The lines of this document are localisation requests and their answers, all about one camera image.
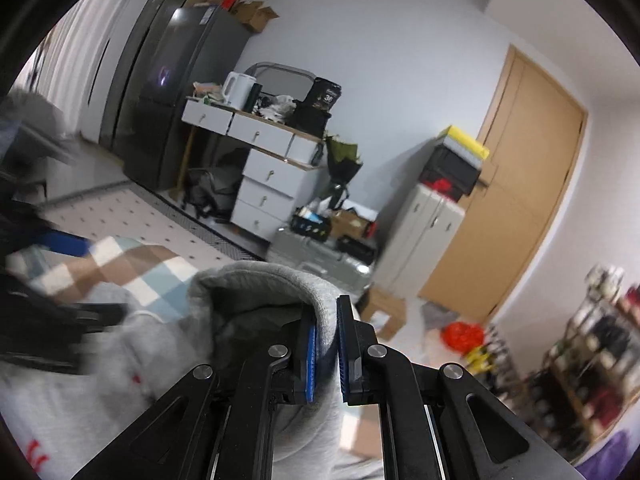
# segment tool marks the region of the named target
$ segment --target drawer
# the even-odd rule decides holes
[[[242,174],[293,198],[298,196],[306,177],[306,171],[302,168],[258,150],[251,150]]]
[[[229,135],[280,156],[287,154],[293,137],[287,130],[239,114],[231,121]]]
[[[231,221],[242,229],[246,229],[260,238],[271,242],[276,231],[282,227],[283,222],[259,209],[236,200]]]
[[[220,135],[226,135],[233,113],[215,106],[204,105],[196,101],[187,101],[182,113],[185,123],[199,126]]]
[[[305,137],[293,136],[293,140],[289,145],[287,158],[302,162],[302,164],[310,164],[316,154],[318,143]]]
[[[238,200],[252,205],[283,222],[289,220],[295,206],[294,200],[270,187],[245,177],[238,192]]]

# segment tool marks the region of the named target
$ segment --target white curtain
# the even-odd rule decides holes
[[[111,27],[128,0],[79,0],[52,32],[37,91],[78,129],[82,106],[107,47]]]

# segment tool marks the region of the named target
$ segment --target plaid fabric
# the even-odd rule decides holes
[[[187,314],[186,292],[196,272],[165,247],[107,237],[92,245],[87,256],[52,267],[31,285],[62,303],[76,303],[97,283],[115,283],[127,289],[144,310],[169,322]]]

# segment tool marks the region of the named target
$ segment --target red bag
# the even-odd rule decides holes
[[[451,349],[468,354],[484,344],[484,330],[477,324],[455,321],[442,329],[442,340]]]

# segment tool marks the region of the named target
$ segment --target floor mat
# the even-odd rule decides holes
[[[132,182],[50,202],[43,214],[61,230],[91,240],[117,235],[163,245],[199,269],[256,259]]]

